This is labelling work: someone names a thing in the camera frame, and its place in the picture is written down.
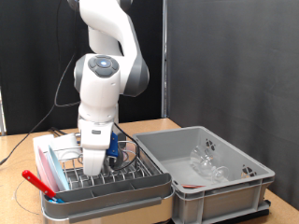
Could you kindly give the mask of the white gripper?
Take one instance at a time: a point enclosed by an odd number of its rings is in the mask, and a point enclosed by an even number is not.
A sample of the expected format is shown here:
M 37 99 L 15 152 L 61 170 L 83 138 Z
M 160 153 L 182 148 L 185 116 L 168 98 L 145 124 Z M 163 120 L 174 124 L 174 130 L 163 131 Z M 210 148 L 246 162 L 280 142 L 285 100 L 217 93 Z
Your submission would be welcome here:
M 80 146 L 83 152 L 83 173 L 88 176 L 99 175 L 110 146 L 113 123 L 96 123 L 80 119 Z

